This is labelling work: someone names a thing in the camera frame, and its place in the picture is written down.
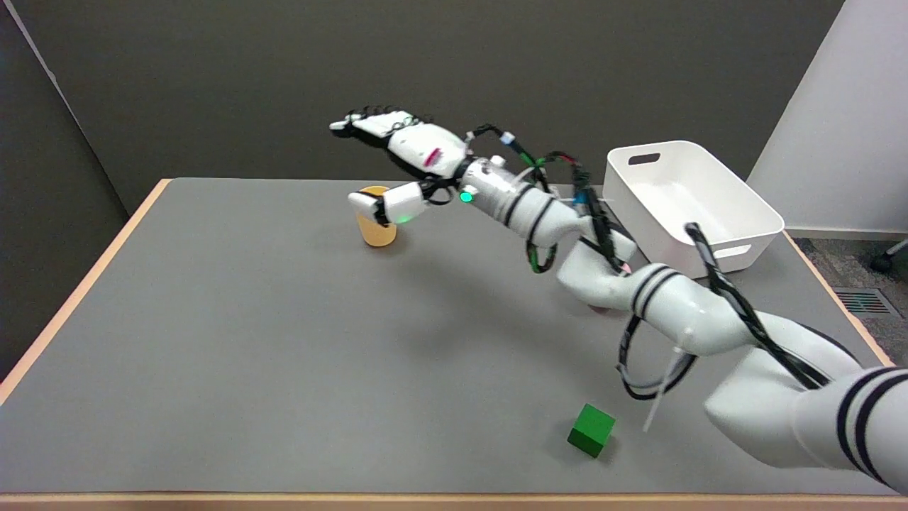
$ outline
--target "green cube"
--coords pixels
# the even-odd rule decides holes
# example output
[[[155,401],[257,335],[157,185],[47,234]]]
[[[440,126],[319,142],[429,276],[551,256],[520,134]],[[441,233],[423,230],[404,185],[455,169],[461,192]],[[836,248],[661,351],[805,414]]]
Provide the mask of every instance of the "green cube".
[[[567,440],[572,446],[597,457],[606,446],[608,435],[611,434],[614,425],[615,419],[609,414],[592,405],[584,405]]]

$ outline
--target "wooden table edge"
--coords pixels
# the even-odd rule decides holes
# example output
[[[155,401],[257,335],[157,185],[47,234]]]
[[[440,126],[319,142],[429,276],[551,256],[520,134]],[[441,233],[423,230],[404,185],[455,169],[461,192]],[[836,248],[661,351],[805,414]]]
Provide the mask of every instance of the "wooden table edge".
[[[839,511],[855,509],[904,510],[908,499],[899,496],[825,495],[703,495],[703,494],[234,494],[234,493],[125,493],[31,494],[0,496],[0,511],[47,511],[63,508],[157,511],[159,509],[306,510],[306,511],[494,511],[541,509],[557,506],[568,511],[640,511],[670,504],[680,511]]]
[[[120,232],[113,239],[111,244],[107,246],[107,249],[101,254],[101,257],[98,257],[98,260],[94,262],[92,269],[88,270],[88,273],[85,274],[85,277],[82,279],[82,282],[75,287],[75,290],[72,294],[66,298],[66,301],[60,307],[60,310],[54,314],[54,317],[51,318],[50,323],[44,327],[44,330],[38,334],[38,337],[32,343],[31,346],[25,351],[25,354],[22,355],[22,358],[19,359],[19,362],[13,367],[13,370],[10,371],[9,375],[0,382],[0,406],[6,402],[6,399],[10,394],[13,393],[15,387],[19,385],[19,382],[22,381],[22,378],[25,377],[25,373],[32,368],[32,365],[38,359],[39,356],[44,352],[44,349],[51,344],[51,341],[54,340],[57,332],[60,331],[60,328],[66,323],[66,320],[69,319],[69,316],[73,313],[75,308],[79,305],[79,302],[85,298],[85,295],[88,294],[89,289],[94,286],[94,283],[98,280],[98,277],[101,276],[101,273],[107,268],[107,265],[114,259],[116,253],[120,251],[120,247],[126,243],[126,240],[133,233],[135,228],[139,225],[139,222],[142,222],[142,219],[145,217],[145,214],[148,213],[148,210],[152,208],[154,201],[158,200],[158,197],[164,191],[164,188],[170,183],[170,179],[162,179],[158,181],[158,184],[154,186],[152,192],[148,194],[145,200],[139,205],[139,208],[135,210],[133,216],[126,222],[126,225],[120,229]]]
[[[107,268],[114,259],[117,252],[133,233],[154,202],[163,193],[164,188],[172,179],[162,179],[152,189],[151,193],[145,198],[138,209],[123,229],[113,239],[113,242],[104,250],[104,253],[98,258],[94,266],[88,271],[76,289],[69,295],[60,310],[54,315],[47,326],[38,335],[36,340],[28,348],[19,362],[15,365],[10,374],[0,382],[0,406],[6,401],[15,387],[22,381],[25,373],[32,367],[38,357],[44,352],[44,349],[54,340],[54,336],[63,326],[69,316],[73,313],[88,291],[97,281],[101,273]],[[851,322],[858,334],[873,350],[876,356],[885,366],[892,366],[893,362],[889,356],[879,347],[876,340],[864,324],[861,323],[854,315],[845,308],[842,300],[833,292],[832,288],[826,282],[816,266],[811,263],[810,259],[804,255],[804,252],[798,247],[795,241],[787,232],[783,232],[785,239],[794,248],[795,252],[804,263],[810,268],[811,272],[823,285],[823,288],[829,296],[845,314],[845,317]],[[117,494],[0,494],[0,509],[25,509],[25,508],[44,508],[46,506],[56,506],[59,504],[88,504],[92,509],[104,508],[110,509],[138,509],[136,505],[148,504],[142,506],[145,508],[167,508],[178,503],[197,503],[208,505],[239,505],[248,503],[254,508],[260,503],[273,503],[278,505],[272,508],[300,508],[300,507],[360,507],[369,505],[374,507],[378,504],[386,504],[400,508],[401,505],[407,507],[423,507],[426,504],[445,505],[449,507],[460,507],[463,505],[474,506],[480,504],[488,507],[511,507],[513,505],[537,505],[552,504],[559,506],[570,506],[577,511],[585,511],[592,506],[596,508],[608,509],[642,509],[655,503],[672,503],[681,505],[683,508],[689,508],[692,511],[725,509],[726,506],[733,506],[734,509],[757,509],[758,506],[766,504],[780,504],[784,507],[792,505],[792,509],[808,509],[805,505],[823,506],[825,510],[838,508],[853,508],[855,505],[867,506],[873,505],[874,509],[888,509],[896,506],[904,508],[908,504],[908,499],[898,496],[828,496],[828,495],[719,495],[719,494],[610,494],[610,495],[459,495],[459,494],[413,494],[413,495],[390,495],[390,494],[231,494],[231,493],[117,493]],[[231,509],[238,509],[239,506],[230,506]]]

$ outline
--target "gray table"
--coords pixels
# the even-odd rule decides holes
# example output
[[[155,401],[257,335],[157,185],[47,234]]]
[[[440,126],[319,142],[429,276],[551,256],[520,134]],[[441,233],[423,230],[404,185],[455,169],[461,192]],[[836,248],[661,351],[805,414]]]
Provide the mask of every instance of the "gray table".
[[[891,494],[764,466],[711,427],[741,350],[642,433],[613,368],[625,315],[534,275],[468,205],[370,249],[345,199],[364,185],[166,186],[0,408],[0,493]],[[879,364],[784,236],[733,280]],[[656,374],[669,344],[644,327],[634,351]],[[617,418],[596,460],[566,441],[585,403]]]

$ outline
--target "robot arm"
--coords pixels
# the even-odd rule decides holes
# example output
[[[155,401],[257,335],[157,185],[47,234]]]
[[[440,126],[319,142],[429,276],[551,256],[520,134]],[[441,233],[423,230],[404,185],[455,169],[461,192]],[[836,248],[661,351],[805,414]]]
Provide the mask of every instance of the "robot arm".
[[[559,269],[558,280],[588,304],[633,313],[619,360],[627,358],[629,339],[640,321],[647,321],[685,354],[678,359],[685,366],[679,362],[667,372],[673,378],[669,386],[662,380],[630,383],[622,362],[622,379],[634,398],[656,394],[634,394],[631,387],[670,389],[698,356],[751,346],[705,402],[706,415],[716,428],[768,465],[856,470],[908,495],[908,444],[900,435],[908,423],[904,406],[908,370],[862,369],[833,339],[792,320],[754,311],[718,271],[702,233],[688,230],[710,270],[708,289],[665,265],[644,266],[627,275],[620,267],[637,247],[602,221],[588,186],[575,182],[575,203],[585,203],[586,208],[578,212],[524,180],[524,174],[511,174],[502,158],[475,157],[468,148],[471,134],[462,141],[402,111],[350,113],[331,130],[384,148],[393,162],[419,180],[381,197],[350,194],[357,211],[379,223],[404,222],[430,204],[445,204],[432,198],[445,188],[465,194],[464,202],[526,239],[528,250],[548,248],[554,256],[561,238],[579,232],[580,240]],[[502,143],[515,148],[512,134],[497,129],[496,133]],[[519,153],[538,170],[536,160]]]

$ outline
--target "yellow cup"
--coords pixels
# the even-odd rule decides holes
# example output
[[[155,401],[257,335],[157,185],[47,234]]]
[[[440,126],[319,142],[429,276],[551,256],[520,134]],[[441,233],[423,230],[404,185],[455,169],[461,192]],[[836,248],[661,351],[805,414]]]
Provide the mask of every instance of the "yellow cup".
[[[373,195],[381,195],[388,191],[387,186],[366,186],[360,190]],[[397,237],[397,226],[388,225],[384,227],[376,224],[359,213],[356,214],[356,223],[360,225],[362,239],[371,246],[390,245],[394,238]]]

